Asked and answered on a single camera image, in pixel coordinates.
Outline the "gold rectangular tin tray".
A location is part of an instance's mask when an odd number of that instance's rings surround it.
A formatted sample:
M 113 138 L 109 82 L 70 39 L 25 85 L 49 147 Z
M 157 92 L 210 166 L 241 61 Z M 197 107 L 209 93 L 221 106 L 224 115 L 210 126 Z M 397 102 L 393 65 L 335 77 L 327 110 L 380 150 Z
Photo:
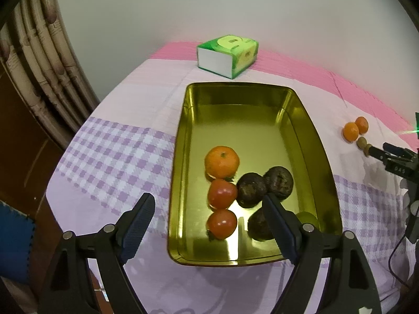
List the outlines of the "gold rectangular tin tray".
M 225 240 L 211 240 L 206 223 L 210 181 L 205 156 L 217 146 L 239 156 L 235 177 L 264 174 L 282 166 L 294 188 L 283 206 L 311 213 L 321 232 L 342 232 L 339 200 L 324 146 L 306 103 L 288 87 L 257 83 L 201 82 L 188 85 L 175 140 L 168 219 L 168 254 L 174 262 L 201 267 L 235 267 L 275 262 L 274 240 L 250 237 L 253 208 L 233 203 L 238 225 Z

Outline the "small red tomato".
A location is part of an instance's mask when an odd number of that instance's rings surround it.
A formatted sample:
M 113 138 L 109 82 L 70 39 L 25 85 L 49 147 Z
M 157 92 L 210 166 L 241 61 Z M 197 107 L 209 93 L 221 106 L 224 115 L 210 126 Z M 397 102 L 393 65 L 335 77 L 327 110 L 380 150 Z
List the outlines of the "small red tomato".
M 225 240 L 236 230 L 237 218 L 230 210 L 219 209 L 209 216 L 206 226 L 211 240 Z

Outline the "yellow-orange mandarin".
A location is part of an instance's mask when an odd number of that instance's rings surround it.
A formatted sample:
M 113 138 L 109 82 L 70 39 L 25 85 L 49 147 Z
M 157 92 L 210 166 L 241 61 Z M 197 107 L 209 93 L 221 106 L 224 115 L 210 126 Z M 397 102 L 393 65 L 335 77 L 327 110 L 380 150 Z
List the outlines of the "yellow-orange mandarin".
M 359 128 L 355 122 L 349 122 L 344 125 L 341 133 L 348 143 L 353 143 L 359 137 Z

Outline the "large orange mandarin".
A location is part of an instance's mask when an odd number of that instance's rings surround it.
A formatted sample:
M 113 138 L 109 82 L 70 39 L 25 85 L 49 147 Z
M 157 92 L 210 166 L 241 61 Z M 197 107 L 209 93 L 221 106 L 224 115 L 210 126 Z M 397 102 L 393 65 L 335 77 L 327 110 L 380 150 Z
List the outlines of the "large orange mandarin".
M 205 172 L 215 179 L 232 178 L 240 164 L 237 153 L 227 146 L 216 146 L 205 156 Z

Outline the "dark mangosteen with calyx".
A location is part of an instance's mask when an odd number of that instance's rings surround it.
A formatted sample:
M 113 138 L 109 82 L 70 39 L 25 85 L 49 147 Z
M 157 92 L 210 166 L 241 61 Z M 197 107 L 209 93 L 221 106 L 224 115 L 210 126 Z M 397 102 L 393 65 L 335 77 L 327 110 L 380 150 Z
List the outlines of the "dark mangosteen with calyx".
M 271 167 L 263 178 L 267 192 L 274 194 L 280 201 L 287 199 L 293 191 L 293 177 L 285 167 Z

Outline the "pink purple checked tablecloth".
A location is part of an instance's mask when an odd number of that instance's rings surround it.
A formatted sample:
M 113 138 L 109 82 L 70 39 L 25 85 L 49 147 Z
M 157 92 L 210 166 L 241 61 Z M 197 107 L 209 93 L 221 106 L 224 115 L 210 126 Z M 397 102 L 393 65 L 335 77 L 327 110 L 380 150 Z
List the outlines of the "pink purple checked tablecloth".
M 138 254 L 126 264 L 149 313 L 269 313 L 292 269 L 288 262 L 186 267 L 168 256 L 170 175 L 185 89 L 215 80 L 217 75 L 198 68 L 194 43 L 163 46 L 95 109 L 48 184 L 56 220 L 78 235 L 115 223 L 141 194 L 154 195 L 156 213 Z M 401 299 L 400 281 L 415 264 L 415 247 L 403 239 L 408 198 L 397 176 L 343 140 L 341 127 L 363 116 L 373 145 L 417 148 L 411 125 L 353 82 L 282 54 L 260 51 L 239 80 L 287 86 L 300 97 L 327 153 L 344 228 L 356 233 L 382 310 L 389 311 Z

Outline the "dark passion fruit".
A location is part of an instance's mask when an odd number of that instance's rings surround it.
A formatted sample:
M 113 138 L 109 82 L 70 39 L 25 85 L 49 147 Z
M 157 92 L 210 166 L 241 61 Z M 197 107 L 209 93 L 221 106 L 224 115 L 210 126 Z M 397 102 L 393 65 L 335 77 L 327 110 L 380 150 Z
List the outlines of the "dark passion fruit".
M 244 174 L 236 183 L 236 187 L 236 201 L 242 208 L 253 208 L 267 193 L 263 177 L 255 172 Z
M 248 234 L 250 238 L 259 242 L 274 238 L 262 208 L 259 208 L 249 217 Z

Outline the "green tissue box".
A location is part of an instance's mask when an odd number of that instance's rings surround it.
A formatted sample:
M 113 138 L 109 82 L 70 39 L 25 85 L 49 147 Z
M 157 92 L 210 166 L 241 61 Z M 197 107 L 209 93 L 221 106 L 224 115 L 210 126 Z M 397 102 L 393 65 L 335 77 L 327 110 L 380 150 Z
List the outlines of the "green tissue box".
M 257 55 L 257 41 L 226 35 L 197 46 L 197 66 L 233 80 L 255 63 Z

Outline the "brown longan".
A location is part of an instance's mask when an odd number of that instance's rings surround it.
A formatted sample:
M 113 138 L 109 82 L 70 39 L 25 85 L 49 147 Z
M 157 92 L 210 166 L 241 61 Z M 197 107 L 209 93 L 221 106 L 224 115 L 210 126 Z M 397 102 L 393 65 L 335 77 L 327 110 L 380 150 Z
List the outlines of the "brown longan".
M 368 145 L 366 138 L 360 136 L 356 141 L 356 145 L 360 150 L 364 150 Z
M 368 157 L 370 155 L 369 150 L 371 148 L 371 144 L 367 144 L 364 148 L 363 148 L 363 153 L 366 157 Z

